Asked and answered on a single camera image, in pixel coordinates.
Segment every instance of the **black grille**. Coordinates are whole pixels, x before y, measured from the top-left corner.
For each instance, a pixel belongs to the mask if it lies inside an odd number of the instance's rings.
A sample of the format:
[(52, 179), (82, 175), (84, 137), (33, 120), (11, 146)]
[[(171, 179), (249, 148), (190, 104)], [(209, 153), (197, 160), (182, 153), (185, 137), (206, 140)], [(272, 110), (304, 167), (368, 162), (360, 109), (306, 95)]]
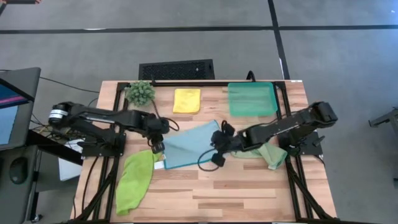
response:
[(139, 65), (140, 80), (214, 80), (213, 60), (144, 63)]

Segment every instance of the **green tray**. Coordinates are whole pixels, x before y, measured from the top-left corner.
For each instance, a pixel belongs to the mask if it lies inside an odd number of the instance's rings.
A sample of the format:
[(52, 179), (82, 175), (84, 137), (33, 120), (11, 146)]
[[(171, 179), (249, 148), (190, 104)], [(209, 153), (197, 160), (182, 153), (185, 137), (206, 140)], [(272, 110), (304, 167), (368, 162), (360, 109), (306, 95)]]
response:
[(228, 84), (232, 116), (269, 116), (277, 111), (274, 86), (269, 82)]

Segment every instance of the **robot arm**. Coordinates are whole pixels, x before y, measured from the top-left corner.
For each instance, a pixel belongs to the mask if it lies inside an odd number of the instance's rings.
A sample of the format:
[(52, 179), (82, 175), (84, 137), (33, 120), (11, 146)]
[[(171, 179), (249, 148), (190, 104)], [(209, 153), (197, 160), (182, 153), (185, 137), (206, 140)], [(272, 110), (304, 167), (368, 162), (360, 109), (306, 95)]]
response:
[(317, 128), (333, 126), (336, 121), (336, 114), (329, 103), (325, 102), (313, 103), (308, 108), (271, 124), (257, 124), (240, 130), (235, 136), (234, 128), (223, 121), (222, 130), (215, 131), (211, 137), (212, 145), (217, 150), (211, 161), (222, 167), (225, 162), (224, 153), (257, 149), (270, 138), (282, 133), (288, 133), (289, 144), (296, 146), (302, 138)]
[(72, 102), (54, 105), (49, 116), (49, 124), (55, 128), (70, 127), (110, 145), (117, 145), (117, 133), (112, 129), (101, 129), (87, 121), (97, 121), (118, 125), (147, 138), (154, 153), (164, 150), (163, 134), (169, 132), (169, 121), (155, 114), (138, 110), (110, 111), (90, 108)]

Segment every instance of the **green cloth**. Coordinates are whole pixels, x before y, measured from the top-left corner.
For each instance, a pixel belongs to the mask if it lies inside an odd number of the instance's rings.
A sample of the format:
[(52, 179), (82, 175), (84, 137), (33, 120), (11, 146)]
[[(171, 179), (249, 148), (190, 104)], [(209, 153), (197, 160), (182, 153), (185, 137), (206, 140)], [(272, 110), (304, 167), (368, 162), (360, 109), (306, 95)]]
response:
[(123, 175), (116, 189), (116, 214), (127, 215), (130, 209), (138, 207), (148, 190), (154, 163), (161, 155), (145, 150), (126, 159)]
[(275, 170), (282, 165), (287, 156), (287, 152), (267, 142), (259, 149), (248, 152), (232, 152), (231, 155), (237, 158), (264, 158), (268, 163), (268, 169)]

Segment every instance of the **small potted plant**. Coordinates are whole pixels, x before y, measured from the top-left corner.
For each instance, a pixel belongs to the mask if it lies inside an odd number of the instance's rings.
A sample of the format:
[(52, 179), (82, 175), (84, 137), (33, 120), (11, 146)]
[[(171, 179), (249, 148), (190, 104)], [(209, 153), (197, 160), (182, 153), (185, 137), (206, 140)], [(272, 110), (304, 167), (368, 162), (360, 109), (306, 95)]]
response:
[(153, 99), (155, 99), (154, 87), (149, 82), (139, 81), (130, 83), (129, 87), (126, 87), (125, 98), (129, 103), (132, 103), (136, 107), (145, 106)]

